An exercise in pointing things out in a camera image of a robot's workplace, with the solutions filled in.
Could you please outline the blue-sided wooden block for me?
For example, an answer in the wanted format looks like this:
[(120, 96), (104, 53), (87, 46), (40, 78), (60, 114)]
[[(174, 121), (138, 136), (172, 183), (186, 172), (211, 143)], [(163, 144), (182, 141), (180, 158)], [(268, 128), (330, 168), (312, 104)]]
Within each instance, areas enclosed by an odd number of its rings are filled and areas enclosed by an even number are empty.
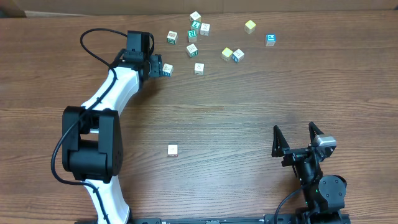
[(237, 49), (232, 54), (232, 59), (239, 63), (244, 58), (244, 52), (241, 49)]

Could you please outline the red picture wooden block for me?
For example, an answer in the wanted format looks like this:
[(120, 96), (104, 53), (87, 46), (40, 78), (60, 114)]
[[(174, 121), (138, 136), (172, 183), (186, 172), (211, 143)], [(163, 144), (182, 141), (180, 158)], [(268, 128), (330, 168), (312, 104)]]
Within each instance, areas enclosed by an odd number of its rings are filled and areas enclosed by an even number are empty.
[(169, 144), (167, 148), (167, 155), (169, 157), (177, 157), (178, 156), (178, 146), (176, 144)]

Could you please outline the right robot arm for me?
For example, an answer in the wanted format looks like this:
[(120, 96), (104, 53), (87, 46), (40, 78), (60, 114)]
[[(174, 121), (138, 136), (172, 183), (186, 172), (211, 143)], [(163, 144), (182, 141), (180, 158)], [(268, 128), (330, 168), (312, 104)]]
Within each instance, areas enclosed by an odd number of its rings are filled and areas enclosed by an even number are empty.
[[(292, 167), (300, 188), (286, 196), (266, 221), (278, 223), (350, 223), (349, 215), (340, 210), (345, 207), (347, 182), (339, 175), (324, 175), (320, 163), (336, 149), (336, 139), (324, 134), (313, 122), (308, 124), (310, 144), (291, 149), (278, 126), (273, 127), (272, 156), (282, 158), (282, 166)], [(302, 192), (305, 207), (294, 214), (279, 212), (286, 201)]]

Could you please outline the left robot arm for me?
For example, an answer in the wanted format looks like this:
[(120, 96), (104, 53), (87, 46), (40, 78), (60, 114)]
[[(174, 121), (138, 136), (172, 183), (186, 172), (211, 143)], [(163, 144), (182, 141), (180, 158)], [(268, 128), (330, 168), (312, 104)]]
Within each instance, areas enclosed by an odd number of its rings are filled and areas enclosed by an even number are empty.
[(149, 78), (160, 78), (162, 57), (134, 59), (122, 50), (98, 91), (81, 106), (68, 106), (62, 116), (62, 164), (73, 184), (89, 192), (95, 223), (131, 223), (132, 214), (119, 183), (123, 140), (119, 117), (130, 98)]

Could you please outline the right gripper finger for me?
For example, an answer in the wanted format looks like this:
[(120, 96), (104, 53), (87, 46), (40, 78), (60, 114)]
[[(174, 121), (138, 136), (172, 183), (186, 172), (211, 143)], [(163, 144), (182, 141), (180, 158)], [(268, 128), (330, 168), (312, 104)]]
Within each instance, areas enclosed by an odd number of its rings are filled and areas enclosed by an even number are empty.
[(312, 144), (319, 144), (324, 136), (324, 133), (315, 125), (314, 122), (308, 124), (310, 140)]
[(279, 129), (278, 125), (273, 127), (273, 144), (272, 144), (272, 157), (282, 157), (285, 156), (290, 150), (290, 146), (285, 140), (282, 131)]

